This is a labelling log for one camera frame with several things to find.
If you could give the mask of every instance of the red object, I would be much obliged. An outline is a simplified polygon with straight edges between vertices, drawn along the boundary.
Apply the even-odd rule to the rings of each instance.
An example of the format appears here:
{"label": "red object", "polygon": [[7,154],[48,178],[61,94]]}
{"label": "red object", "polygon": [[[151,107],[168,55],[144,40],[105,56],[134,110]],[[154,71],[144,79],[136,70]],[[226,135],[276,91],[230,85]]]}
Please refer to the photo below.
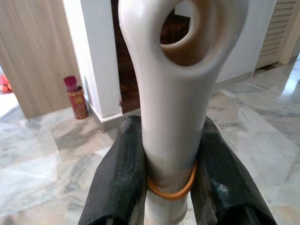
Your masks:
{"label": "red object", "polygon": [[64,82],[67,87],[75,118],[78,120],[86,118],[89,112],[86,107],[83,89],[77,84],[76,77],[68,76],[64,78]]}
{"label": "red object", "polygon": [[12,92],[10,83],[5,75],[0,75],[0,91],[4,93]]}

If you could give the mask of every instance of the white pole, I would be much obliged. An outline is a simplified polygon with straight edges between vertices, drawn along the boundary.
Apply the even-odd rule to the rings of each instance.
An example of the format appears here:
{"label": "white pole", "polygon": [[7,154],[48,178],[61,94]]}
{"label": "white pole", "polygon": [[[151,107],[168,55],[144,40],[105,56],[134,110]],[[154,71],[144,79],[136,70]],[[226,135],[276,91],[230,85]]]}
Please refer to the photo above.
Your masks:
{"label": "white pole", "polygon": [[[191,0],[191,30],[179,42],[161,45],[163,23],[179,2],[119,1],[140,93],[147,172],[166,193],[178,192],[189,180],[213,85],[248,10],[248,0]],[[177,224],[186,211],[187,197],[168,201],[147,193],[145,212],[155,224]]]}

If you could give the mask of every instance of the rubber band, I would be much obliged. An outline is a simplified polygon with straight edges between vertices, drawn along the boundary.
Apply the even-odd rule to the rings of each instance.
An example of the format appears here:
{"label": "rubber band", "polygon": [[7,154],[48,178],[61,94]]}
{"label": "rubber band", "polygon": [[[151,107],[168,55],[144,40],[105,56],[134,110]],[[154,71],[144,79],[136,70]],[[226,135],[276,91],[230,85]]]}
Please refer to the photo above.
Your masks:
{"label": "rubber band", "polygon": [[170,200],[170,201],[176,201],[179,200],[181,198],[183,198],[192,188],[194,181],[195,181],[195,174],[196,174],[196,168],[197,168],[197,162],[195,162],[193,169],[192,169],[192,174],[191,177],[188,181],[188,183],[186,184],[186,186],[181,189],[179,192],[176,193],[164,193],[161,190],[159,190],[159,188],[151,181],[150,177],[147,176],[147,186],[148,188],[156,195],[166,199],[166,200]]}

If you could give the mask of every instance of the marble floor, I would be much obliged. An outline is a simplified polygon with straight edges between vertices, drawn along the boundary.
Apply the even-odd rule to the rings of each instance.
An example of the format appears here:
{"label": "marble floor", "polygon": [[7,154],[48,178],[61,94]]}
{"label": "marble floor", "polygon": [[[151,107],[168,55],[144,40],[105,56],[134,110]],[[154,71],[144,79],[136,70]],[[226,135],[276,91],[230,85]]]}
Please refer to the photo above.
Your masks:
{"label": "marble floor", "polygon": [[[300,225],[299,80],[300,60],[277,64],[214,92],[208,108],[279,225]],[[0,225],[77,224],[115,136],[71,109],[27,120],[12,104],[0,116]],[[195,225],[188,205],[181,225]]]}

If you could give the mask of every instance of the black foam padding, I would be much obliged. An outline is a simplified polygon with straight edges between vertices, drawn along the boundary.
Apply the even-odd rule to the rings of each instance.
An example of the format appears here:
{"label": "black foam padding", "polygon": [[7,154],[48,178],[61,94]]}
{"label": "black foam padding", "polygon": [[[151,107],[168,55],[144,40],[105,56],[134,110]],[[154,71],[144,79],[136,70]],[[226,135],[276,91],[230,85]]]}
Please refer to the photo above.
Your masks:
{"label": "black foam padding", "polygon": [[206,118],[191,197],[199,225],[275,225],[249,172]]}
{"label": "black foam padding", "polygon": [[146,174],[141,118],[124,119],[98,166],[80,225],[142,225]]}

